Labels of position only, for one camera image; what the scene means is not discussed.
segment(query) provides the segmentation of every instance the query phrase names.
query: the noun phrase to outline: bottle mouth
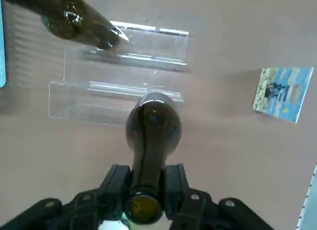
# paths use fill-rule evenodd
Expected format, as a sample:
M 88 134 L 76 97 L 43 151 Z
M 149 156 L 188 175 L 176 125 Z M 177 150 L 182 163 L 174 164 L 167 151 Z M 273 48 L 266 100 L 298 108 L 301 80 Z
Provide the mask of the bottle mouth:
M 157 222 L 163 214 L 159 201 L 150 195 L 137 193 L 125 204 L 125 215 L 138 225 L 149 225 Z

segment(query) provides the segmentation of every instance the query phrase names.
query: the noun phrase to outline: blue object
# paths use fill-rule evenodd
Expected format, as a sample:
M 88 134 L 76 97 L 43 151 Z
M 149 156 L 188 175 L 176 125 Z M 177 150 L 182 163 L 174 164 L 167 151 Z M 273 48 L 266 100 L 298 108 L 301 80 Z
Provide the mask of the blue object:
M 315 167 L 311 183 L 306 194 L 303 208 L 297 223 L 297 230 L 314 230 L 317 226 L 317 179 L 315 178 L 317 166 Z
M 2 20 L 2 2 L 0 0 L 0 88 L 5 85 L 5 55 L 4 55 L 4 36 Z
M 263 68 L 253 109 L 296 123 L 314 68 Z

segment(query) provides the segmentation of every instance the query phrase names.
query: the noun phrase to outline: beige table surface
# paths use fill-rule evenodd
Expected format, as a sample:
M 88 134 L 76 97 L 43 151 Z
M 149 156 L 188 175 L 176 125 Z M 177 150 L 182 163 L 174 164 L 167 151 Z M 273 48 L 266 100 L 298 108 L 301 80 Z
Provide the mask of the beige table surface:
M 277 230 L 296 227 L 317 160 L 317 76 L 298 124 L 251 110 L 258 69 L 314 66 L 317 0 L 86 0 L 111 20 L 190 33 L 183 138 L 168 163 L 215 201 L 240 198 Z M 8 82 L 0 89 L 0 224 L 35 201 L 69 201 L 112 163 L 131 164 L 124 128 L 48 118 L 61 41 L 4 4 Z

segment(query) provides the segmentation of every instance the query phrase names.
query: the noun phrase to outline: screw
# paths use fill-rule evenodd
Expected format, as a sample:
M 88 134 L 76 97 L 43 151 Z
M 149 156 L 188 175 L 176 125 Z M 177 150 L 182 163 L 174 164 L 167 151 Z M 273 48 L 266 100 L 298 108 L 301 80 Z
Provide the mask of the screw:
M 45 208 L 51 208 L 51 207 L 53 207 L 53 206 L 54 206 L 54 202 L 53 202 L 53 201 L 47 202 L 47 203 L 44 205 Z
M 197 195 L 197 194 L 192 194 L 190 197 L 193 200 L 198 200 L 199 199 L 199 195 Z
M 225 202 L 225 205 L 228 206 L 228 207 L 234 207 L 235 206 L 235 204 L 234 204 L 234 202 L 232 200 L 227 200 Z
M 88 200 L 90 200 L 91 199 L 91 196 L 90 195 L 85 195 L 84 197 L 83 197 L 83 201 L 88 201 Z

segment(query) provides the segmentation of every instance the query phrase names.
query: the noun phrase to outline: bottle neck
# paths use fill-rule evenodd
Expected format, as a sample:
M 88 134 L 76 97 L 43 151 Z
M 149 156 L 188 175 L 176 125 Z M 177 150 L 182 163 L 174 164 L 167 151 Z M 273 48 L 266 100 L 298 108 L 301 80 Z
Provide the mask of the bottle neck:
M 61 0 L 7 0 L 9 3 L 17 4 L 40 16 L 53 19 L 63 19 L 64 10 Z

